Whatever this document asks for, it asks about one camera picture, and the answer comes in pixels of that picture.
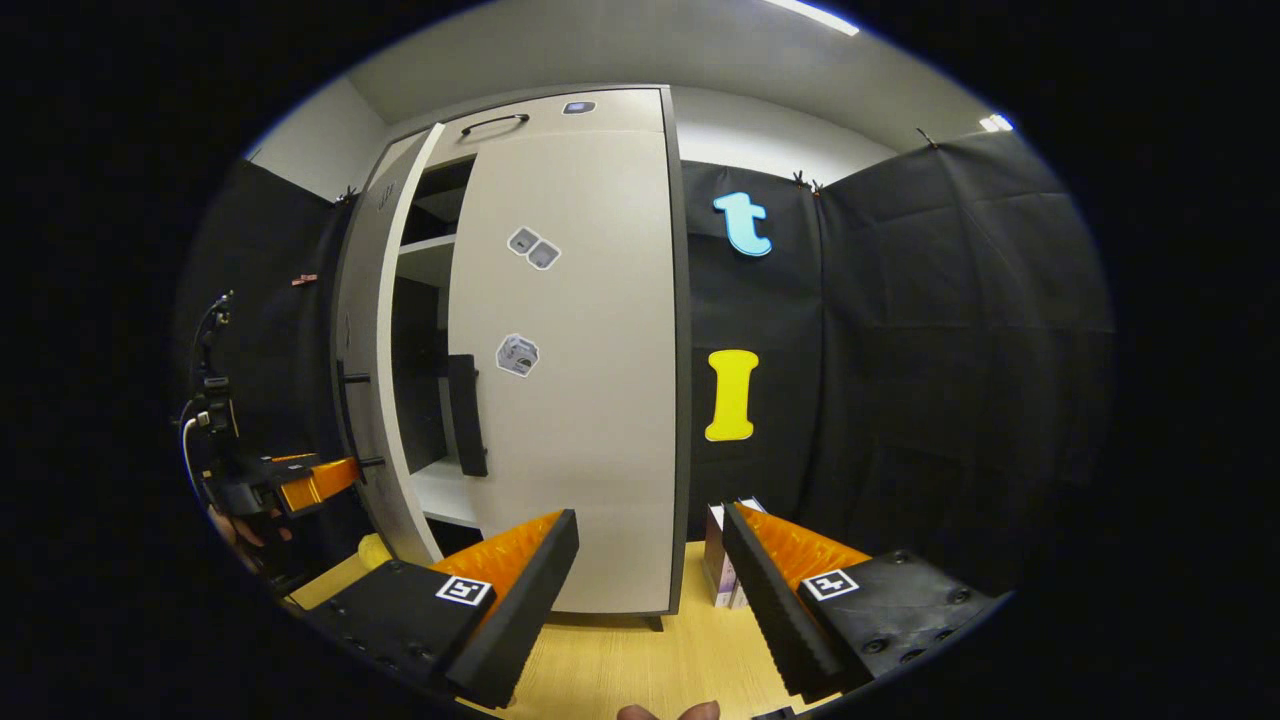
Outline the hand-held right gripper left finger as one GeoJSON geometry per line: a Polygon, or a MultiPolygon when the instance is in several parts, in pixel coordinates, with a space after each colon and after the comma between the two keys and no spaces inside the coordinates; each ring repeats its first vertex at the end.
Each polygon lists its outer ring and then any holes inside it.
{"type": "Polygon", "coordinates": [[[576,512],[561,509],[428,568],[387,560],[305,620],[417,691],[504,708],[577,552],[576,512]]]}

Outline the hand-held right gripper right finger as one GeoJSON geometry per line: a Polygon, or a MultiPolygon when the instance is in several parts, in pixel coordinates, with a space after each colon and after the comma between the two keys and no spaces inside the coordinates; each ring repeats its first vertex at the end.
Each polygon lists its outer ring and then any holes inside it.
{"type": "Polygon", "coordinates": [[[1010,600],[895,550],[870,556],[741,502],[723,544],[786,691],[808,703],[923,664],[1010,600]]]}

